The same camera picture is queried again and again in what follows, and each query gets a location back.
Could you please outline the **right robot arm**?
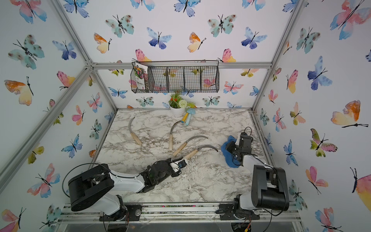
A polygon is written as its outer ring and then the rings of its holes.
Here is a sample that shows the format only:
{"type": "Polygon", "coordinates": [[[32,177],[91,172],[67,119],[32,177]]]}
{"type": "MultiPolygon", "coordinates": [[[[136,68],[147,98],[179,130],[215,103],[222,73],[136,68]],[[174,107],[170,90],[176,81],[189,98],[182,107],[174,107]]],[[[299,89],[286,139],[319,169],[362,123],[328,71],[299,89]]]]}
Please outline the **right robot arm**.
{"type": "Polygon", "coordinates": [[[233,213],[238,219],[249,217],[255,210],[289,209],[286,172],[273,167],[252,153],[253,137],[242,132],[239,139],[229,136],[222,153],[229,167],[243,167],[252,173],[251,189],[239,194],[233,201],[233,213]]]}

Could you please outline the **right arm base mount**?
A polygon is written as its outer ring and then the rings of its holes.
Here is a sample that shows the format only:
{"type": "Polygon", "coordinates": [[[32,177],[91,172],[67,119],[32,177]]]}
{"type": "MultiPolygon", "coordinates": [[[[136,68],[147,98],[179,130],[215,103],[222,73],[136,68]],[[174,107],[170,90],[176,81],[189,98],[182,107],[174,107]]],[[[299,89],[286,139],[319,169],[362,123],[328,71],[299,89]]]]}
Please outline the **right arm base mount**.
{"type": "Polygon", "coordinates": [[[241,195],[233,199],[233,203],[219,204],[216,214],[220,215],[221,220],[259,220],[260,216],[253,210],[242,209],[240,204],[241,195]]]}

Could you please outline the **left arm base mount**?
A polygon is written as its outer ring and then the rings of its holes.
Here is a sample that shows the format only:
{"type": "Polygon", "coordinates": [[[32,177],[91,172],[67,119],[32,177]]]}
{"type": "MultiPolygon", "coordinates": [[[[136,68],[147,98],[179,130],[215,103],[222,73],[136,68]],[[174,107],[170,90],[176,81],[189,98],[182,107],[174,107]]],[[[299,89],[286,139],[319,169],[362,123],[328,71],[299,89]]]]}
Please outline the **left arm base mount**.
{"type": "Polygon", "coordinates": [[[108,216],[100,216],[99,221],[101,222],[113,222],[113,221],[139,221],[142,214],[142,205],[129,204],[121,207],[116,213],[108,216]]]}

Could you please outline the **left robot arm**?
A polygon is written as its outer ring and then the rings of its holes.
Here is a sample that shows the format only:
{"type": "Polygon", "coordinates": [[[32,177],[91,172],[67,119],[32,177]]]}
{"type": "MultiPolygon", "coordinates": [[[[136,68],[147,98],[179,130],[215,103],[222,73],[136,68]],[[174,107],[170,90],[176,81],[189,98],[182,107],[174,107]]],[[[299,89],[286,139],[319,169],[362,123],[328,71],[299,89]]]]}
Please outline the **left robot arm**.
{"type": "Polygon", "coordinates": [[[155,162],[139,174],[124,174],[113,171],[107,164],[95,167],[71,178],[68,181],[68,193],[71,210],[80,212],[95,209],[104,216],[101,220],[118,221],[128,217],[128,208],[114,191],[146,193],[168,177],[177,177],[188,165],[186,158],[166,159],[155,162]]]}

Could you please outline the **blue microfiber rag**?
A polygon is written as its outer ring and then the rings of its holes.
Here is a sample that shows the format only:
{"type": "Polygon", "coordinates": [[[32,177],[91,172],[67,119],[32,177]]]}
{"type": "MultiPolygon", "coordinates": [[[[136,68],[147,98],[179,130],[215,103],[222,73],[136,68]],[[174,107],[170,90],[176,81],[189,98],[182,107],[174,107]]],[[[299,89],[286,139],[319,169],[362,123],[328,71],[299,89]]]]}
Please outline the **blue microfiber rag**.
{"type": "Polygon", "coordinates": [[[233,143],[233,144],[235,144],[235,142],[237,141],[237,139],[236,138],[234,138],[232,135],[230,135],[229,137],[228,137],[228,139],[227,139],[227,141],[221,146],[221,151],[222,151],[222,154],[223,154],[223,156],[224,156],[224,158],[225,158],[225,161],[226,161],[226,164],[230,167],[230,168],[238,168],[239,166],[240,166],[240,162],[239,161],[237,161],[236,163],[233,161],[234,159],[233,159],[233,157],[232,157],[232,153],[231,152],[229,152],[228,150],[227,150],[227,145],[229,144],[229,143],[233,143]]]}

